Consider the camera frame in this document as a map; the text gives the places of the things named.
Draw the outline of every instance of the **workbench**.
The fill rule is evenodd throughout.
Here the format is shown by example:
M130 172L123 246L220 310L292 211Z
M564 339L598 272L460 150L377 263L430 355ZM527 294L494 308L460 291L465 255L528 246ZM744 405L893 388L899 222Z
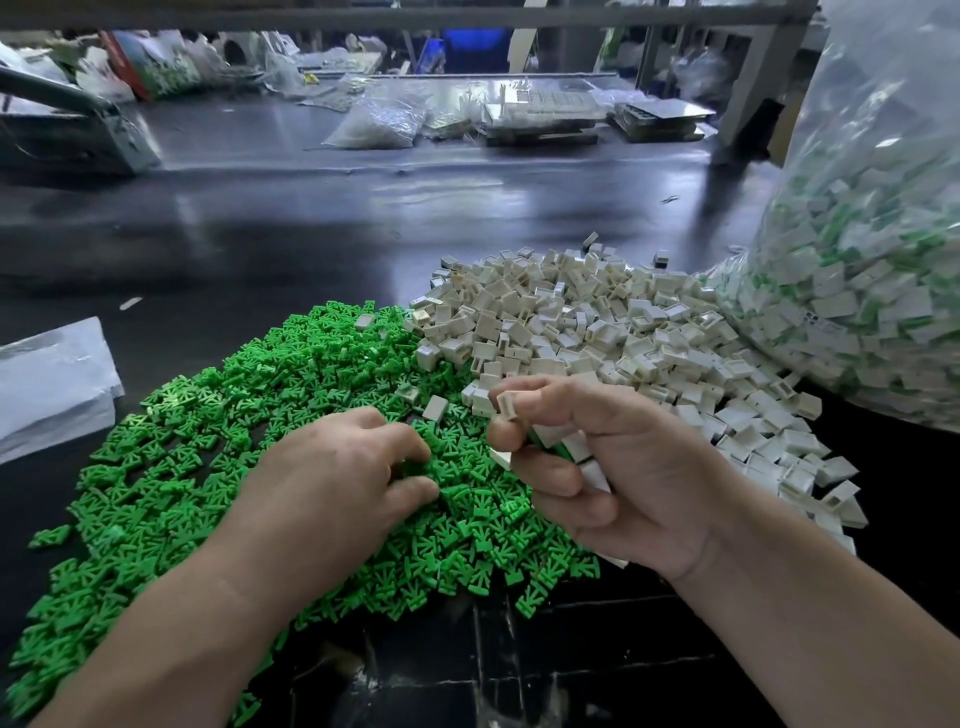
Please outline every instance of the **workbench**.
M441 255L575 246L596 230L626 260L708 267L747 246L780 171L711 140L498 150L318 150L324 109L270 98L142 107L163 168L126 182L0 189L0 343L99 316L123 416L179 374L217 365L291 313L335 299L406 303ZM120 303L143 301L126 311ZM825 396L814 431L860 470L862 558L960 630L949 555L956 439ZM0 466L0 661L46 572L28 551L64 522L97 433ZM502 585L431 595L392 623L357 611L295 634L252 686L252 726L779 725L732 657L655 574L606 563L527 620ZM0 678L6 687L9 675ZM7 724L0 718L0 725Z

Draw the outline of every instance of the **person's left hand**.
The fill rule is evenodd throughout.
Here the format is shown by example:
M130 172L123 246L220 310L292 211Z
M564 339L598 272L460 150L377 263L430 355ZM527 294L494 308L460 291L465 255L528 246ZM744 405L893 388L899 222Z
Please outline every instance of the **person's left hand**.
M254 609L283 623L437 497L427 477L390 483L391 466L429 458L411 426L372 407L323 417L263 454L203 549Z

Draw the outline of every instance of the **hand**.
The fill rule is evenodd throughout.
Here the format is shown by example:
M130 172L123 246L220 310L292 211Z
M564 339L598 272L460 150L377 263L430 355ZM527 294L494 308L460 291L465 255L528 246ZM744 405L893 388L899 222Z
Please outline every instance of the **hand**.
M391 466L429 458L411 426L388 425L372 407L328 415L263 454L204 548L237 592L283 623L437 497L426 477L389 484Z
M510 378L522 422L494 419L487 439L512 452L511 470L534 508L578 544L675 581L708 559L718 529L752 490L692 427L629 387L553 376ZM587 435L615 495L586 485L563 458L524 446L526 425L574 423Z

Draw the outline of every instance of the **green plastic part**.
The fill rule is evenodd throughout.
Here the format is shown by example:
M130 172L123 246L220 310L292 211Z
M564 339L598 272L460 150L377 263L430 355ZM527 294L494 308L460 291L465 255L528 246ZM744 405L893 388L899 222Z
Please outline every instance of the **green plastic part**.
M75 520L30 542L56 546L76 530L87 555L53 567L48 594L30 610L32 623L11 659L19 671L7 692L11 713L42 707L123 609L204 542L266 448L354 406L376 407L391 422L414 419L433 457L404 463L396 475L427 475L442 496L397 528L345 584L304 609L258 671L300 630L356 609L400 619L433 592L464 588L484 597L504 582L525 582L516 609L531 617L560 579L599 576L593 554L531 510L530 489L491 461L485 420L457 404L441 424L412 417L416 401L432 395L459 401L469 371L446 362L421 370L403 309L376 311L376 326L361 331L355 323L362 313L374 313L373 303L330 302L293 315L221 367L163 385L141 402L143 413L109 433L79 473L78 497L67 508ZM232 724L259 707L245 692Z

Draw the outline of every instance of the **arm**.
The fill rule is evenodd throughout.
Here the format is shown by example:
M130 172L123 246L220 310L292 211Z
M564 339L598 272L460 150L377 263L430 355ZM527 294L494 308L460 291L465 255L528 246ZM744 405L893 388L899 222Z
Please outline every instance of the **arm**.
M699 433L626 387L529 377L491 399L507 389L527 423L582 429L616 490L494 421L491 445L514 453L537 509L669 580L787 725L960 725L960 641Z
M430 451L372 408L330 415L260 459L217 529L120 617L32 728L220 728L271 641L437 496L391 465Z

